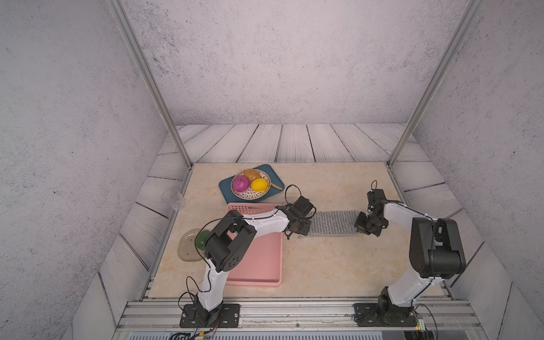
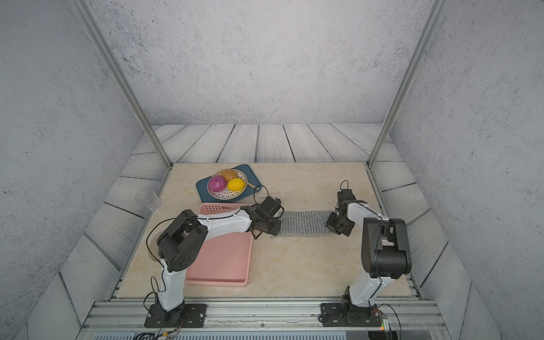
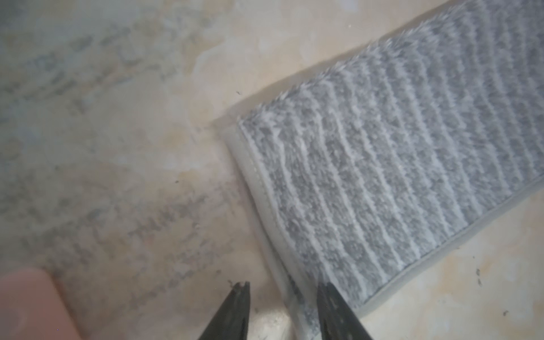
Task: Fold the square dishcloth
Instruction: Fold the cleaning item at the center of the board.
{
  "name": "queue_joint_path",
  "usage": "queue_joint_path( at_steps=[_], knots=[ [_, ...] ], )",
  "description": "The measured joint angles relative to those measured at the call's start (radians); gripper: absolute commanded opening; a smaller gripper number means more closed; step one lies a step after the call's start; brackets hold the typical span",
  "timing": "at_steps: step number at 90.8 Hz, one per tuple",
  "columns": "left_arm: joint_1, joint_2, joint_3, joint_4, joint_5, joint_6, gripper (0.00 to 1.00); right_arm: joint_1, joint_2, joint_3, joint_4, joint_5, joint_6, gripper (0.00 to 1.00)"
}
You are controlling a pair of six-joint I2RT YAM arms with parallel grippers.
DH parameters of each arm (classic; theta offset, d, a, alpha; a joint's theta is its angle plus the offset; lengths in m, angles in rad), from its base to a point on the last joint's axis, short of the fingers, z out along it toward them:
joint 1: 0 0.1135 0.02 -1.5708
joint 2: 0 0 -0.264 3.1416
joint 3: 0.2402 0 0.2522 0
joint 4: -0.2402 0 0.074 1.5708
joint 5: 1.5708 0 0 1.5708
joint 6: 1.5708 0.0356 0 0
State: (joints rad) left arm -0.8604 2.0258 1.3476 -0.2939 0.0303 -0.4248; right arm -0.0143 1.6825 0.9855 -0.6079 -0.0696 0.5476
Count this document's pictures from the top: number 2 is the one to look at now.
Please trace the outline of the grey striped dishcloth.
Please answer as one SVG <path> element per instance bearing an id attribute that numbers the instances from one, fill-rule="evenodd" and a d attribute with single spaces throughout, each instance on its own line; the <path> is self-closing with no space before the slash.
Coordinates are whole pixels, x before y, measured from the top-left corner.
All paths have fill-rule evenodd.
<path id="1" fill-rule="evenodd" d="M 330 235 L 326 227 L 330 212 L 328 211 L 287 211 L 275 217 L 280 221 L 279 237 L 313 237 Z"/>

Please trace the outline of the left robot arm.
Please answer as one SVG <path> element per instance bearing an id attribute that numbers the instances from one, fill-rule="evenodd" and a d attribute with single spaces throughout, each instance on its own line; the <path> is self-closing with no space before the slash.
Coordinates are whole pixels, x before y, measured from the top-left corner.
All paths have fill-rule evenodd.
<path id="1" fill-rule="evenodd" d="M 276 236 L 284 208 L 281 200 L 267 196 L 261 203 L 244 205 L 236 211 L 197 215 L 185 210 L 157 238 L 163 288 L 155 293 L 147 309 L 146 328 L 177 327 L 185 308 L 184 285 L 188 268 L 196 261 L 208 240 L 233 233 L 257 231 Z"/>

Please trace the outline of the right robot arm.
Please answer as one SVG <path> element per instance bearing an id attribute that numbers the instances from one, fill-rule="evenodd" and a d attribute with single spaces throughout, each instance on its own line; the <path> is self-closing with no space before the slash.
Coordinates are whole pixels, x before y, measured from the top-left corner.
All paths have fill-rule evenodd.
<path id="1" fill-rule="evenodd" d="M 412 270 L 406 222 L 372 211 L 367 202 L 356 199 L 352 190 L 337 193 L 337 206 L 326 227 L 337 235 L 349 236 L 355 226 L 362 229 L 363 270 L 341 296 L 340 303 L 323 303 L 319 322 L 324 327 L 385 328 L 385 317 L 376 298 L 387 285 Z"/>

